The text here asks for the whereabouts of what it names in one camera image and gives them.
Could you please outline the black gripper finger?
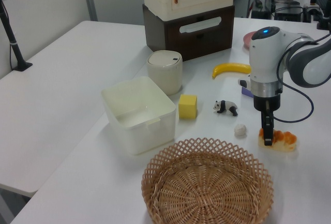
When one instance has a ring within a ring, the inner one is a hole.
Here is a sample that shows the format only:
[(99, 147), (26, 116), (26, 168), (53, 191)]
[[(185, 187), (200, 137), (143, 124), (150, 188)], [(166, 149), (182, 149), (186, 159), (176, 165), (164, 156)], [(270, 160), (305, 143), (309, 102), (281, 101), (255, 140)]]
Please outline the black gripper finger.
[(274, 118), (269, 110), (261, 112), (263, 139), (265, 146), (271, 146), (274, 138)]

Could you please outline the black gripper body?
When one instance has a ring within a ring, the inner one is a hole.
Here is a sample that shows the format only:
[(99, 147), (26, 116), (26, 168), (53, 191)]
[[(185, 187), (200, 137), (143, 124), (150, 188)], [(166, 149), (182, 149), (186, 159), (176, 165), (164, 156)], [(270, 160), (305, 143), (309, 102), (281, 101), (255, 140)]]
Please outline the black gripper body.
[(273, 112), (280, 108), (280, 95), (274, 97), (253, 97), (254, 108), (260, 112)]

